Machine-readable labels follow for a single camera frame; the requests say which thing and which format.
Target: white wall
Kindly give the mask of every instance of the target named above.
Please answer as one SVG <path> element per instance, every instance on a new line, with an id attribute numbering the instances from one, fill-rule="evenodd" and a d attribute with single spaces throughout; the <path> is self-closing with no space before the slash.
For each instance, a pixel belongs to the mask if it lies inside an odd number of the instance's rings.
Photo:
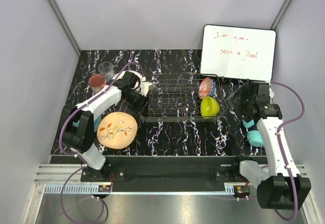
<path id="1" fill-rule="evenodd" d="M 207 23 L 270 28 L 284 0 L 56 0 L 81 49 L 197 49 Z"/>
<path id="2" fill-rule="evenodd" d="M 22 223 L 77 55 L 46 0 L 0 0 L 0 223 Z"/>
<path id="3" fill-rule="evenodd" d="M 285 127 L 296 163 L 303 163 L 325 221 L 325 0 L 294 0 L 278 29 L 273 80 L 301 95 L 303 118 Z M 275 87 L 284 119 L 299 115 L 301 107 L 290 91 Z"/>

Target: clear glass cup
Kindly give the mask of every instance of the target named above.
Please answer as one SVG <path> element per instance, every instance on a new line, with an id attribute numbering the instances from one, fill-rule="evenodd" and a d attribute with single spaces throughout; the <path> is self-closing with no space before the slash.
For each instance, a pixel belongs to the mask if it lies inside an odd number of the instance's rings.
<path id="1" fill-rule="evenodd" d="M 105 77 L 106 82 L 110 81 L 114 77 L 114 65 L 106 61 L 100 64 L 98 71 Z"/>

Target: rack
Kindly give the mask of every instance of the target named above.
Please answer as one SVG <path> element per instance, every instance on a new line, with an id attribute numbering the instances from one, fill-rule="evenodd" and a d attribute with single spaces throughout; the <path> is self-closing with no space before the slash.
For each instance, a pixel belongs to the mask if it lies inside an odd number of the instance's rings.
<path id="1" fill-rule="evenodd" d="M 213 97 L 220 106 L 218 114 L 209 118 L 201 116 L 199 98 L 199 86 L 206 77 L 216 82 Z M 224 113 L 220 81 L 215 74 L 153 74 L 147 75 L 146 81 L 152 82 L 154 89 L 148 94 L 147 116 L 141 116 L 145 122 L 216 121 Z"/>

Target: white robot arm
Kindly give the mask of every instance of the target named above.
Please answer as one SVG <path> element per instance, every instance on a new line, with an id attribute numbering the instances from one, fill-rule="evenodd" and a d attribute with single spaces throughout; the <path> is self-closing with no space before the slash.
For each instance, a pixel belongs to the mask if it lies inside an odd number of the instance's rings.
<path id="1" fill-rule="evenodd" d="M 106 85 L 101 92 L 82 103 L 75 106 L 65 105 L 59 122 L 60 129 L 74 110 L 83 107 L 68 124 L 62 142 L 72 151 L 80 154 L 95 170 L 100 170 L 106 159 L 93 143 L 94 121 L 121 100 L 128 103 L 133 112 L 142 114 L 148 103 L 147 93 L 152 88 L 152 83 L 146 82 L 146 78 L 135 71 L 125 71 L 117 78 L 114 85 L 109 89 L 108 86 Z M 73 122 L 78 122 L 78 126 L 73 125 Z"/>
<path id="2" fill-rule="evenodd" d="M 311 189 L 311 184 L 309 178 L 301 177 L 292 159 L 283 129 L 277 130 L 283 123 L 282 113 L 278 105 L 270 103 L 269 84 L 246 83 L 236 93 L 240 95 L 237 105 L 243 113 L 244 121 L 254 122 L 254 127 L 249 130 L 258 130 L 261 134 L 269 168 L 267 173 L 257 162 L 242 160 L 238 173 L 257 189 L 257 200 L 262 208 L 293 210 L 293 188 L 287 170 L 290 168 L 297 190 L 298 208 L 300 208 Z M 278 141 L 278 131 L 283 149 Z"/>

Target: black marble surface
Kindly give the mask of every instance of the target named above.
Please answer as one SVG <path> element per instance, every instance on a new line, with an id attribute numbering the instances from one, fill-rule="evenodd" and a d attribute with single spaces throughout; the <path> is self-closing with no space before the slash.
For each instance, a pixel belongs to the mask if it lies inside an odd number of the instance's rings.
<path id="1" fill-rule="evenodd" d="M 117 73 L 129 61 L 137 61 L 145 74 L 199 72 L 201 50 L 88 50 L 82 51 L 72 80 L 67 103 L 77 104 L 92 96 L 89 78 L 100 63 L 109 61 Z M 135 70 L 136 65 L 129 66 Z M 216 122 L 141 122 L 134 142 L 127 148 L 112 150 L 95 144 L 103 155 L 265 155 L 263 148 L 252 147 L 234 105 L 225 98 L 242 84 L 228 79 L 221 84 L 224 116 Z M 107 113 L 123 109 L 121 104 Z M 51 154 L 61 154 L 57 141 Z"/>

